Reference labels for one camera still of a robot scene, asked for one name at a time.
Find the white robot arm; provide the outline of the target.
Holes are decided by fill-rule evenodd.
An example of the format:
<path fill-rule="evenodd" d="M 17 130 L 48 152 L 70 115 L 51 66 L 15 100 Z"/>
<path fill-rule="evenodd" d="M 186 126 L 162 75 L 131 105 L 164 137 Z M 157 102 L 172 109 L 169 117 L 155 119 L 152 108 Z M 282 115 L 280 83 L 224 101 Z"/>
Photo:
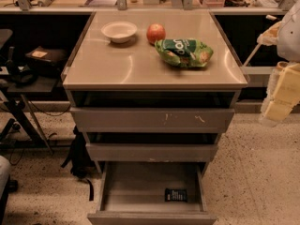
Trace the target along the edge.
<path fill-rule="evenodd" d="M 276 22 L 257 38 L 260 45 L 275 45 L 278 62 L 269 77 L 266 98 L 259 121 L 274 127 L 283 121 L 300 101 L 300 1 L 297 1 L 280 22 Z"/>

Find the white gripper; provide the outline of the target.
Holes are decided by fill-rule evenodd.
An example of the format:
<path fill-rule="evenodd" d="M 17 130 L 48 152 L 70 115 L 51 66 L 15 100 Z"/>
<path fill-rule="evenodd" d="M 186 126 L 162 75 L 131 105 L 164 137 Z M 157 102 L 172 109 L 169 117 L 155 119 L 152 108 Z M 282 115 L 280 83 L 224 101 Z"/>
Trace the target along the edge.
<path fill-rule="evenodd" d="M 265 46 L 278 44 L 276 22 L 257 38 L 257 43 Z M 266 98 L 261 106 L 259 122 L 267 127 L 275 127 L 292 112 L 300 102 L 300 64 L 278 62 L 273 69 L 266 90 Z"/>

